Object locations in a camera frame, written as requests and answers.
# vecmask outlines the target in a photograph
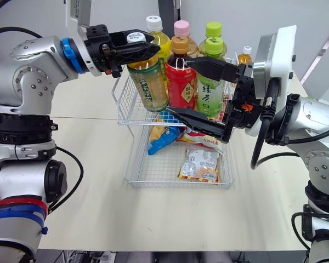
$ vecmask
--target blue strap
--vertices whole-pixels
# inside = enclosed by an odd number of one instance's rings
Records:
[[[10,210],[10,211],[21,211],[21,212],[38,212],[45,217],[45,211],[41,207],[35,204],[23,204],[23,205],[15,205],[13,207],[0,207],[0,211]]]
[[[44,228],[44,221],[37,215],[12,210],[0,210],[0,218],[28,218],[38,223],[41,228]]]
[[[64,54],[65,54],[66,58],[68,58],[72,62],[72,65],[73,65],[73,67],[75,67],[75,70],[79,74],[84,74],[85,72],[82,69],[82,67],[79,65],[79,62],[77,60],[77,55],[74,52],[74,50],[71,48],[70,41],[68,40],[68,38],[62,39],[62,47],[64,49]]]

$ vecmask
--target orange bottle cap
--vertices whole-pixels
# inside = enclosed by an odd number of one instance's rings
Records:
[[[183,36],[174,36],[171,39],[172,52],[186,54],[189,51],[189,39]]]

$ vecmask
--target white wire basket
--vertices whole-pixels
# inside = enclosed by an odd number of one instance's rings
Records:
[[[218,116],[212,118],[212,121],[222,121],[225,107],[232,98],[233,93],[234,89],[232,84],[225,82],[222,96],[223,108]],[[163,123],[167,123],[171,126],[185,126],[183,123],[173,118],[172,115],[169,115],[167,111],[148,111],[141,102],[138,91],[129,75],[118,100],[117,108],[119,125],[163,125]]]
[[[224,145],[223,154],[218,159],[220,182],[186,180],[178,178],[185,162],[186,150],[208,148],[185,142],[173,142],[154,155],[148,155],[150,131],[150,126],[143,126],[138,143],[133,144],[133,147],[137,145],[137,148],[132,148],[125,174],[126,180],[133,187],[228,189],[234,182],[235,164],[230,145]]]

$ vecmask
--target white table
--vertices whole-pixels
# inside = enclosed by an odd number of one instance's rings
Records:
[[[243,130],[231,143],[236,181],[228,190],[133,189],[123,179],[132,139],[116,122],[111,97],[114,79],[85,74],[58,86],[53,102],[56,143],[83,163],[84,179],[75,194],[48,216],[49,232],[40,248],[76,250],[303,250],[291,215],[307,202],[309,180],[302,161],[280,157],[250,169],[256,139]],[[291,92],[305,92],[294,77]],[[263,146],[261,157],[288,151]],[[67,166],[69,189],[78,167]]]

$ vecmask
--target bottle cap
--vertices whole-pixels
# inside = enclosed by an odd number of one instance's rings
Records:
[[[205,52],[208,55],[218,55],[223,52],[223,39],[220,37],[209,37],[206,39]]]
[[[189,22],[185,20],[179,20],[174,23],[174,35],[188,37],[190,35]]]
[[[242,52],[243,52],[244,54],[248,55],[248,54],[251,53],[251,49],[252,49],[252,48],[251,48],[250,46],[246,45],[246,46],[244,46]]]
[[[133,32],[127,35],[127,42],[134,43],[139,41],[146,41],[146,37],[143,33],[140,32]]]
[[[182,36],[174,36],[171,39],[172,51],[175,54],[186,54],[189,51],[189,39]]]
[[[206,37],[220,37],[222,35],[222,24],[212,21],[206,24]]]
[[[149,31],[162,31],[162,20],[158,15],[150,15],[146,18],[146,26]]]

